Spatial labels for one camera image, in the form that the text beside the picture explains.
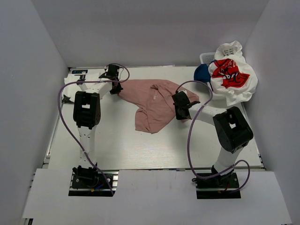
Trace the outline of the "pink t shirt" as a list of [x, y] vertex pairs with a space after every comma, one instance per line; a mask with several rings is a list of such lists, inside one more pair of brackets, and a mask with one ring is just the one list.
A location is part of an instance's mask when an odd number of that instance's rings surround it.
[[178, 84], [161, 79], [135, 79], [122, 83], [118, 94], [123, 100], [138, 107], [135, 113], [135, 129], [155, 134], [175, 117], [172, 95]]

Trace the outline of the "blue t shirt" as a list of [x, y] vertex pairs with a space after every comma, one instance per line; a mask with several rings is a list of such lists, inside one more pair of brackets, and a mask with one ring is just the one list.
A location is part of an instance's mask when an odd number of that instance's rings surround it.
[[201, 64], [195, 69], [194, 80], [206, 83], [213, 91], [212, 85], [210, 83], [210, 79], [211, 76], [209, 74], [209, 67], [207, 64]]

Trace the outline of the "white red print t shirt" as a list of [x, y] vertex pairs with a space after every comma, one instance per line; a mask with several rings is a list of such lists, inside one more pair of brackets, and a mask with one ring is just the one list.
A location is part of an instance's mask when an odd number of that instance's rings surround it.
[[208, 71], [213, 93], [223, 96], [227, 106], [249, 101], [256, 91], [256, 73], [245, 60], [235, 55], [213, 61]]

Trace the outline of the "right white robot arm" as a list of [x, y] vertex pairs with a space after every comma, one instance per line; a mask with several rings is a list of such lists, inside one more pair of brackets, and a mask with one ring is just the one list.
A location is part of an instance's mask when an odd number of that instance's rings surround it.
[[190, 139], [196, 120], [211, 124], [217, 133], [221, 149], [218, 158], [211, 168], [212, 175], [207, 177], [196, 177], [207, 180], [211, 179], [217, 187], [224, 186], [228, 181], [228, 175], [234, 171], [239, 163], [239, 154], [254, 137], [253, 131], [241, 110], [233, 106], [221, 109], [201, 104], [200, 101], [191, 102], [184, 91], [177, 91], [172, 95], [177, 120], [191, 120], [187, 138], [187, 158], [190, 169], [195, 173], [190, 156]]

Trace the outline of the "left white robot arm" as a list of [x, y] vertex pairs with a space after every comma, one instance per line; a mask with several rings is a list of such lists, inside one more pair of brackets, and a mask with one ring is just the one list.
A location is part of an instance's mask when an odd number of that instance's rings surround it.
[[123, 90], [120, 83], [121, 69], [124, 67], [119, 64], [109, 64], [91, 87], [87, 86], [85, 75], [80, 75], [78, 80], [80, 90], [75, 93], [73, 110], [73, 120], [79, 133], [80, 165], [83, 163], [97, 165], [95, 134], [101, 119], [100, 100], [107, 93], [115, 95]]

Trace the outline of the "folded white t shirt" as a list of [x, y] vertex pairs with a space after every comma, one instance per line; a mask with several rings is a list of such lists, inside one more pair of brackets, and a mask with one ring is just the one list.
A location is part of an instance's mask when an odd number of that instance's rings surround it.
[[[68, 74], [67, 78], [64, 79], [64, 83], [68, 84], [71, 82], [77, 82], [80, 79], [80, 76], [83, 75], [75, 75], [75, 74]], [[98, 81], [100, 73], [87, 73], [85, 75], [85, 81]], [[71, 84], [64, 88], [62, 91], [62, 102], [63, 103], [73, 103], [75, 100], [75, 94], [77, 91], [82, 91], [79, 85]]]

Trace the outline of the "white plastic basket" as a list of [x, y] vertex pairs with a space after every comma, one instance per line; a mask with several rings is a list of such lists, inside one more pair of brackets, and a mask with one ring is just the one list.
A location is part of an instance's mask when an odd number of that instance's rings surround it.
[[200, 56], [201, 64], [206, 64], [207, 66], [215, 60], [215, 52], [205, 52], [201, 53]]

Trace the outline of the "white text t shirt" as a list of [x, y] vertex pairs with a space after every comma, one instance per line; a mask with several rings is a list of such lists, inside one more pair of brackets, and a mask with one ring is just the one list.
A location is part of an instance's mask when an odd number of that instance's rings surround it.
[[243, 47], [242, 47], [241, 43], [237, 40], [235, 40], [231, 43], [221, 44], [217, 48], [217, 50], [214, 54], [214, 59], [215, 60], [221, 60], [224, 57], [233, 55], [235, 59], [246, 62], [246, 60], [243, 56], [242, 49], [243, 49]]

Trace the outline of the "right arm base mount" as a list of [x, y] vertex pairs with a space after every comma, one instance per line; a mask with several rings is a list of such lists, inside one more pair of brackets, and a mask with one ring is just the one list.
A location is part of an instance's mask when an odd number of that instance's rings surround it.
[[240, 187], [237, 174], [234, 170], [218, 175], [210, 179], [194, 177], [192, 182], [196, 184], [197, 199], [240, 199]]

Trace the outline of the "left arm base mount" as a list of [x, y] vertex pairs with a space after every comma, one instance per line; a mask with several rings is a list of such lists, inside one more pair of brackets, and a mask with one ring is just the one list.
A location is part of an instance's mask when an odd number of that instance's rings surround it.
[[112, 197], [118, 183], [117, 172], [102, 174], [97, 169], [81, 166], [72, 169], [69, 196]]

